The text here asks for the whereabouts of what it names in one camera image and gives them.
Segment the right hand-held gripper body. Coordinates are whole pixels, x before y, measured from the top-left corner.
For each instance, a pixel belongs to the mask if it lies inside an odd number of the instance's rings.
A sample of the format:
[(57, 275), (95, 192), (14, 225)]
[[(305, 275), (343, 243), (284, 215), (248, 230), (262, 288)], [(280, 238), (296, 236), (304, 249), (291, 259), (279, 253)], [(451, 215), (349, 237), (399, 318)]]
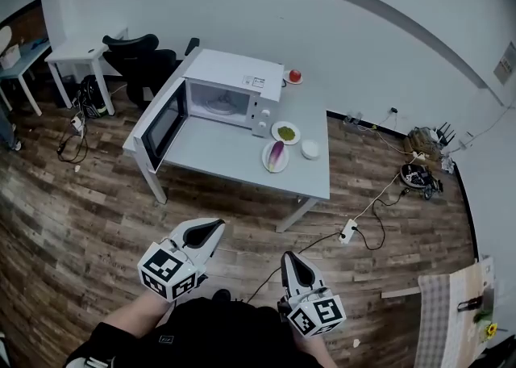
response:
[(282, 255), (281, 281), (285, 295), (277, 309), (301, 336), (323, 335), (346, 320), (340, 297), (332, 293), (318, 267), (302, 255), (292, 251)]

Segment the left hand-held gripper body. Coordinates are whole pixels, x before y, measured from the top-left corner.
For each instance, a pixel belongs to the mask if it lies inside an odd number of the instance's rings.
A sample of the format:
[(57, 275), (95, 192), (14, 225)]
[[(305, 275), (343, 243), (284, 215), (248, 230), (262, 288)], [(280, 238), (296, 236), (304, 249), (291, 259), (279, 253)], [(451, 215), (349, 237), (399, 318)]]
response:
[(152, 243), (137, 268), (141, 283), (169, 303), (207, 279), (206, 263), (225, 231), (224, 220), (199, 218), (178, 224), (159, 243)]

